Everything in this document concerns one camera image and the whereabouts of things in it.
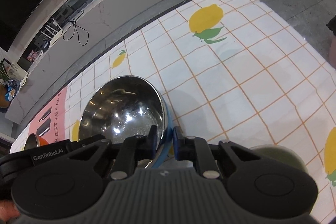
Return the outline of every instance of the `screw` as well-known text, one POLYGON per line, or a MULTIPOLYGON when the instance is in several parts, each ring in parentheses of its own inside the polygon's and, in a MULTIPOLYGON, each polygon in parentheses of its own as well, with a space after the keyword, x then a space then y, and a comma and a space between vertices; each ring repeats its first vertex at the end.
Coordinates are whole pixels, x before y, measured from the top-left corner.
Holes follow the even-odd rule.
POLYGON ((205 177, 206 179, 216 179, 219 176, 220 174, 214 170, 207 170, 203 173, 203 177, 205 177))
POLYGON ((111 173, 111 178, 114 180, 121 180, 127 178, 127 174, 124 171, 116 171, 111 173))

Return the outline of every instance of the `stainless steel bowl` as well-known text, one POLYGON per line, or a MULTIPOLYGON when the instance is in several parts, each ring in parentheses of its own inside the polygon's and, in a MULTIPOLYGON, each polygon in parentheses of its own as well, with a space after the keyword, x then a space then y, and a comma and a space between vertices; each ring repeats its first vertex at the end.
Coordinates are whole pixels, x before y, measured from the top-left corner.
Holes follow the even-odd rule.
POLYGON ((148 135, 157 126, 157 147, 168 127, 161 94, 145 79, 126 75, 103 85, 87 104, 79 127, 79 140, 102 134, 113 143, 148 135))

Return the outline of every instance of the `pink label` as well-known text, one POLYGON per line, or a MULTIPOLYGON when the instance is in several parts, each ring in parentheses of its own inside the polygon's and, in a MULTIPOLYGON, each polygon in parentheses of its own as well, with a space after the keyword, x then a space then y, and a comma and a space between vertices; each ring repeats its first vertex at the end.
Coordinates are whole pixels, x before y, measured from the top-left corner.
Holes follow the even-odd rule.
POLYGON ((35 133, 48 143, 65 139, 64 114, 67 87, 58 92, 54 98, 35 116, 29 126, 29 134, 35 133))

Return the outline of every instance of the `lemon print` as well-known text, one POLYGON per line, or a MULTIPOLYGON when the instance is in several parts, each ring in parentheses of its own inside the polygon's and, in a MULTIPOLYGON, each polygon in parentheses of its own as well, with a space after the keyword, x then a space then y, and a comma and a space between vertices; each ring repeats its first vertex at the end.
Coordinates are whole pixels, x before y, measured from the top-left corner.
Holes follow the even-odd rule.
POLYGON ((324 168, 327 179, 336 186, 336 127, 334 127, 325 142, 324 147, 324 168))
POLYGON ((78 132, 79 132, 79 120, 76 120, 75 125, 72 128, 71 140, 78 141, 78 132))
POLYGON ((114 60, 112 64, 112 68, 118 67, 124 61, 125 56, 126 56, 126 51, 121 50, 119 53, 119 56, 114 60))
POLYGON ((169 149, 168 155, 174 156, 174 146, 173 146, 173 144, 171 145, 171 147, 169 149))
POLYGON ((216 4, 201 8, 194 12, 189 19, 190 31, 194 33, 194 36, 199 37, 201 41, 203 39, 207 44, 223 41, 226 37, 218 40, 210 40, 210 38, 214 38, 219 34, 221 29, 224 28, 223 26, 211 29, 220 22, 223 16, 223 10, 216 4))

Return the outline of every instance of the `person's hand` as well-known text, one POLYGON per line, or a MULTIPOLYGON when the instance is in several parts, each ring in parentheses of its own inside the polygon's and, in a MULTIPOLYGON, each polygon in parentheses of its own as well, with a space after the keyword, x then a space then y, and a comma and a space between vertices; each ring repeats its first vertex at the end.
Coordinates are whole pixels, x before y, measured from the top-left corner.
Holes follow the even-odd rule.
POLYGON ((0 200, 0 219, 4 222, 10 218, 19 217, 20 213, 17 210, 14 202, 11 200, 0 200))

